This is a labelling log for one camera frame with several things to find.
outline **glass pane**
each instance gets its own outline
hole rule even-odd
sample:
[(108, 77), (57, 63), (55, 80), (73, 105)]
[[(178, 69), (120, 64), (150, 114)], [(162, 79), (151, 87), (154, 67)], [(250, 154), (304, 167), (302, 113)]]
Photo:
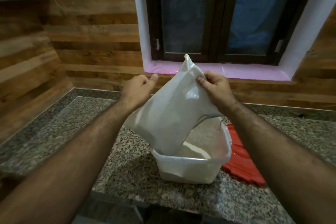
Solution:
[(201, 52), (206, 1), (161, 0), (165, 52)]
[(286, 0), (236, 0), (228, 54), (266, 55)]

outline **wood plank wall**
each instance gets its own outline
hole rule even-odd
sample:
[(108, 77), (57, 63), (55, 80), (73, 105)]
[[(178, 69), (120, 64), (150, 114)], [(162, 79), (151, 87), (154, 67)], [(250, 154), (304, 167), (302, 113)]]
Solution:
[(0, 144), (72, 87), (36, 11), (29, 11), (24, 4), (2, 2)]
[[(75, 87), (120, 90), (144, 72), (134, 0), (55, 0), (45, 30)], [(247, 103), (336, 110), (336, 10), (292, 82), (232, 79)], [(156, 90), (172, 76), (161, 75)]]

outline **translucent plastic tub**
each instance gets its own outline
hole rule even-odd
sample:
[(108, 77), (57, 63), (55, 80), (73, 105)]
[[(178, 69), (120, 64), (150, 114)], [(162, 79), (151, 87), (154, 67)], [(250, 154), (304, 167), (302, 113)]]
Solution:
[(152, 149), (163, 180), (182, 183), (212, 183), (231, 157), (231, 137), (221, 118), (203, 121), (188, 135), (174, 156)]

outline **person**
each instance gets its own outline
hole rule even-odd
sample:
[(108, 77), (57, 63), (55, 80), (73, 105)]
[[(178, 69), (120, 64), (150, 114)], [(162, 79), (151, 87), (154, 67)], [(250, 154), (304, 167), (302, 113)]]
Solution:
[[(228, 80), (205, 72), (197, 82), (233, 123), (268, 186), (297, 223), (334, 223), (336, 171), (234, 97)], [(119, 101), (65, 144), (6, 197), (0, 223), (70, 223), (89, 195), (126, 118), (151, 96), (158, 79), (126, 82)]]

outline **white sack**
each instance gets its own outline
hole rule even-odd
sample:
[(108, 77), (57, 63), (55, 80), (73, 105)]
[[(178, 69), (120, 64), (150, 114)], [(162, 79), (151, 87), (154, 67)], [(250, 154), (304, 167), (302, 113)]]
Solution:
[(196, 82), (197, 77), (205, 78), (203, 72), (189, 55), (184, 58), (178, 73), (124, 124), (163, 155), (174, 155), (202, 121), (222, 116)]

